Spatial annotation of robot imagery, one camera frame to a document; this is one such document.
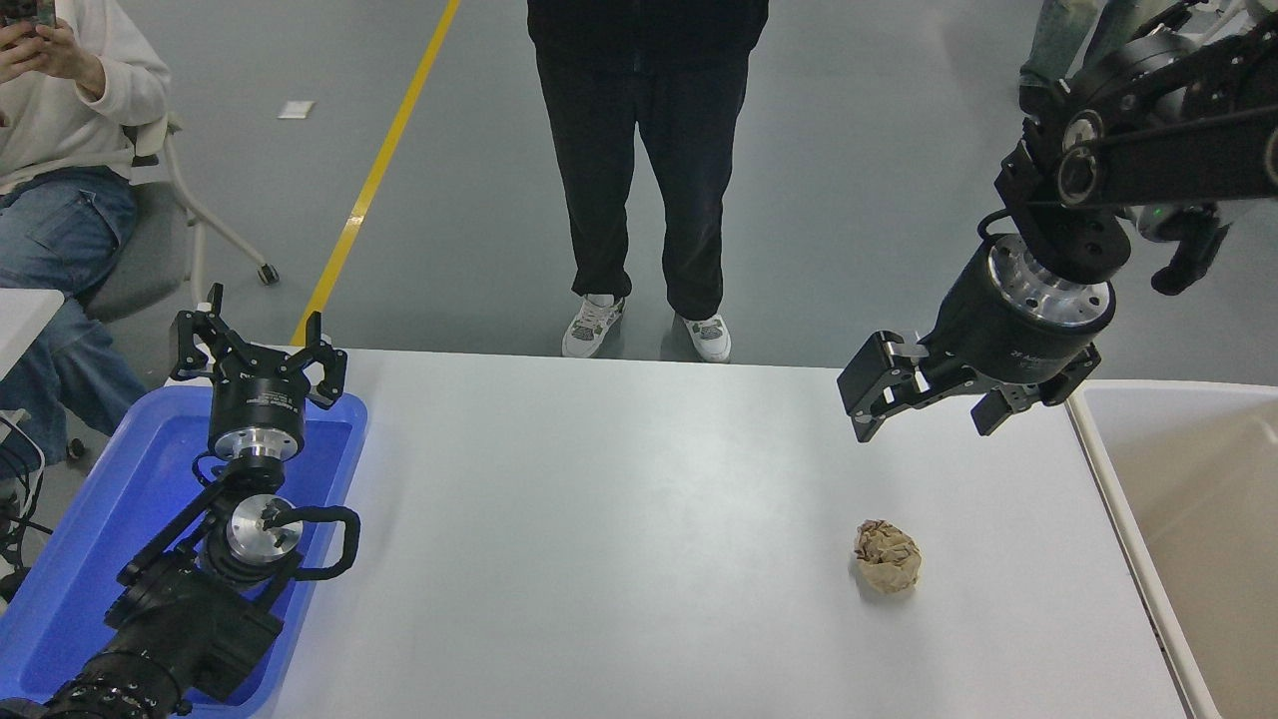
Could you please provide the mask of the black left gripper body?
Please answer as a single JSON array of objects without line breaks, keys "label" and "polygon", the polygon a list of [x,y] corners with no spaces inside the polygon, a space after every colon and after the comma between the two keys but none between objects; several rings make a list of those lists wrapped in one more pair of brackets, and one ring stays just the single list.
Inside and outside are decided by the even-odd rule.
[{"label": "black left gripper body", "polygon": [[226,352],[213,367],[210,438],[253,427],[305,435],[305,397],[311,381],[302,372],[279,373],[288,354],[253,347],[245,355]]}]

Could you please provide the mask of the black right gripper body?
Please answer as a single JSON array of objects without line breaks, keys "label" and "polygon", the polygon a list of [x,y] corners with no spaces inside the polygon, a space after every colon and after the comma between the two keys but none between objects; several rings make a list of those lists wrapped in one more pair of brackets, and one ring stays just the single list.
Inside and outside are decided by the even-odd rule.
[{"label": "black right gripper body", "polygon": [[978,249],[923,340],[930,381],[971,368],[1036,384],[1059,374],[1104,328],[1104,285],[1052,275],[1028,249]]}]

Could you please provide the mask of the seated person's left hand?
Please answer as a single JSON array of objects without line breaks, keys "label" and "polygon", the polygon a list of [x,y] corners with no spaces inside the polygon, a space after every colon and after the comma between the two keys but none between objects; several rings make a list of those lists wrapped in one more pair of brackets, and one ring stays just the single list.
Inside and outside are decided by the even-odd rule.
[{"label": "seated person's left hand", "polygon": [[72,80],[91,102],[105,95],[102,61],[78,43],[64,20],[58,20],[55,26],[35,26],[35,37],[26,38],[26,43],[33,51],[27,61],[32,70]]}]

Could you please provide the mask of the seated person's right hand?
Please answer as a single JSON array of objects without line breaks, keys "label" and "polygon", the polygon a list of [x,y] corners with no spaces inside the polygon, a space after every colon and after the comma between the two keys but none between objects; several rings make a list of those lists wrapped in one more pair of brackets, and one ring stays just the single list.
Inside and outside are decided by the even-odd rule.
[{"label": "seated person's right hand", "polygon": [[1,28],[1,83],[10,82],[43,61],[45,40],[37,26],[20,20]]}]

